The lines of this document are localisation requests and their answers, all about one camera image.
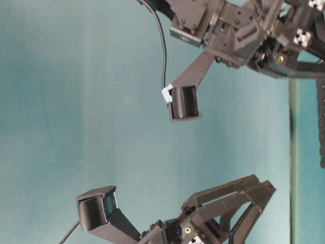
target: teal backdrop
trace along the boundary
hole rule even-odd
[[[291,87],[292,240],[293,244],[323,243],[325,169],[320,167],[316,84],[315,80],[293,80]]]
[[[202,51],[167,36],[167,84]],[[163,52],[135,0],[0,2],[1,243],[58,243],[74,198],[117,185],[140,232],[192,193],[256,174],[278,189],[247,239],[289,244],[289,86],[213,64],[200,120],[170,123]],[[105,243],[78,228],[68,243]]]

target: white cable clip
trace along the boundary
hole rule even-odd
[[[161,93],[162,93],[166,103],[171,103],[173,101],[172,96],[169,94],[169,91],[173,88],[174,87],[171,84],[169,84],[168,86],[166,86],[164,89],[161,90]]]

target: wire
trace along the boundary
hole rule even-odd
[[[59,242],[59,244],[63,244],[67,238],[71,235],[71,233],[77,228],[77,226],[80,224],[80,221],[78,220],[73,227],[69,230],[69,232],[63,237],[62,241]]]
[[[139,0],[139,1],[141,3],[143,3],[147,7],[147,9],[149,9],[149,11],[153,14],[154,18],[156,19],[158,28],[159,28],[162,48],[164,50],[164,62],[162,65],[162,82],[161,82],[162,88],[164,89],[166,87],[167,50],[166,50],[166,41],[165,41],[163,27],[161,25],[160,19],[157,15],[156,11],[154,10],[153,6],[149,2],[147,2],[147,0]]]

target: teal wall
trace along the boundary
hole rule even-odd
[[[325,170],[320,167],[316,84],[295,80],[292,87],[293,243],[323,243]]]
[[[201,52],[169,37],[167,83]],[[170,123],[153,16],[135,0],[0,2],[0,236],[58,243],[74,197],[117,185],[143,231],[192,193],[255,173],[278,189],[250,244],[289,244],[288,82],[213,64],[203,117]],[[67,243],[105,243],[78,228]]]

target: brass screw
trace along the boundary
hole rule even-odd
[[[279,56],[279,57],[278,57],[278,62],[279,62],[279,63],[283,63],[283,61],[284,61],[283,56]]]
[[[186,234],[190,234],[191,233],[191,228],[186,227],[184,231],[185,231]]]

